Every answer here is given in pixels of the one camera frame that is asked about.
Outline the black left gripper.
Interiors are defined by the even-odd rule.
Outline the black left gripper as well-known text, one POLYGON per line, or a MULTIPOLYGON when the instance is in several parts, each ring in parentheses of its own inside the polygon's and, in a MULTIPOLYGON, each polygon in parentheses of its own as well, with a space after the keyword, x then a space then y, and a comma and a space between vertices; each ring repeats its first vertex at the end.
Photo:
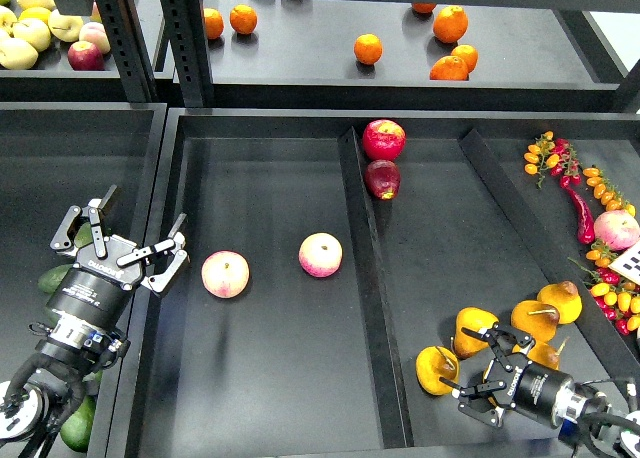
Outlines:
POLYGON ((91 199, 84 207, 70 206, 49 244, 57 254, 76 257, 76 261, 46 307, 105 331, 116 327, 135 289, 167 294, 190 260, 183 233, 185 213, 178 215, 167 237, 155 244, 137 248, 118 235, 106 242, 103 221, 120 191, 111 185, 103 197, 91 199), (80 249, 75 240, 85 223, 93 245, 80 249))

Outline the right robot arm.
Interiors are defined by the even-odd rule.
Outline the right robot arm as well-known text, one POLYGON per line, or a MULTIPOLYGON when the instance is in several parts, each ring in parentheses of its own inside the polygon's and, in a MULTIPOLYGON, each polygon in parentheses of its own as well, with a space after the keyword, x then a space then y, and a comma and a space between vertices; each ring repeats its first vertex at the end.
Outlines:
POLYGON ((492 428, 500 428, 508 412, 558 431, 558 438, 577 452, 595 457, 639 455, 639 404, 635 381, 625 379, 627 412, 615 409, 593 382, 578 383, 562 371, 530 356, 534 337, 510 325, 494 323, 464 335, 488 345, 493 353, 482 380, 460 385, 441 377, 452 389, 458 410, 492 428))

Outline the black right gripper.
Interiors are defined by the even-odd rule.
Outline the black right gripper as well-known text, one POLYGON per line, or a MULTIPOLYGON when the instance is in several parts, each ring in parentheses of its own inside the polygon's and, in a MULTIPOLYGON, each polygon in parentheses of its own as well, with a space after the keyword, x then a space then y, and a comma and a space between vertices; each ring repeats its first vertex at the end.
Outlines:
MULTIPOLYGON (((519 414, 550 428, 559 427, 565 419, 575 421, 575 383, 573 378, 564 372, 551 369, 530 360, 527 356, 534 346, 534 337, 511 325, 494 323, 489 328, 474 331, 462 327, 461 331, 474 339, 485 342, 493 351, 495 359, 502 368, 509 372, 506 397, 509 406, 519 414), (503 344, 512 347, 517 345, 523 352, 507 352, 503 344)), ((458 400, 458 410, 490 427, 501 427, 504 408, 492 405, 485 411, 472 406, 476 402, 494 401, 495 392, 505 389, 504 381, 489 381, 463 387, 447 378, 439 381, 453 389, 451 395, 458 400)))

